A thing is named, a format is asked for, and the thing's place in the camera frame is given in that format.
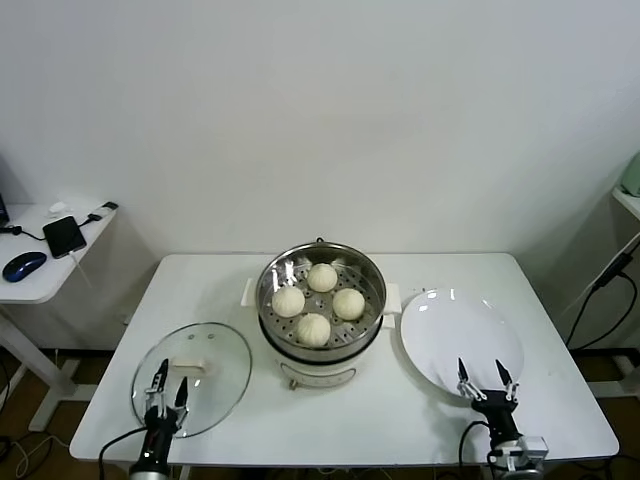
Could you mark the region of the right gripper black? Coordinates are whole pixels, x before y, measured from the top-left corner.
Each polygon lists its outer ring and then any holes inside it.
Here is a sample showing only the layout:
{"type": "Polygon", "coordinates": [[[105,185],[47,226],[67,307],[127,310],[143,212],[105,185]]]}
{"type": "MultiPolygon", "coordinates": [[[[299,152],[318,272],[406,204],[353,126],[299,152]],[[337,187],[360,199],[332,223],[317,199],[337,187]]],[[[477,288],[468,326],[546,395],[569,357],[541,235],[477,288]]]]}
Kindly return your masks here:
{"type": "Polygon", "coordinates": [[[505,392],[482,392],[470,380],[466,366],[461,358],[458,358],[458,390],[463,397],[472,401],[472,409],[482,414],[489,425],[490,442],[505,443],[516,441],[520,438],[513,419],[513,412],[517,407],[517,388],[509,370],[499,359],[495,360],[499,377],[505,388],[505,392]]]}

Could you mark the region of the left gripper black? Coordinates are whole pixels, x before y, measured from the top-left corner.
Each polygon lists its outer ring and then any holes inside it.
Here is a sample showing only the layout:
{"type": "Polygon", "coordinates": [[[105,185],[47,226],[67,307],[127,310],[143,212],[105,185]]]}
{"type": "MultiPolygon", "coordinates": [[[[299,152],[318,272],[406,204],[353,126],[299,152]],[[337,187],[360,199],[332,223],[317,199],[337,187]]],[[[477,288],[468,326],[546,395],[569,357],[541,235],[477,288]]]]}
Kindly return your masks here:
{"type": "Polygon", "coordinates": [[[143,459],[167,459],[174,435],[187,416],[188,378],[183,377],[178,387],[173,408],[166,407],[165,384],[169,360],[165,358],[145,390],[147,413],[144,421],[146,433],[142,444],[143,459]]]}

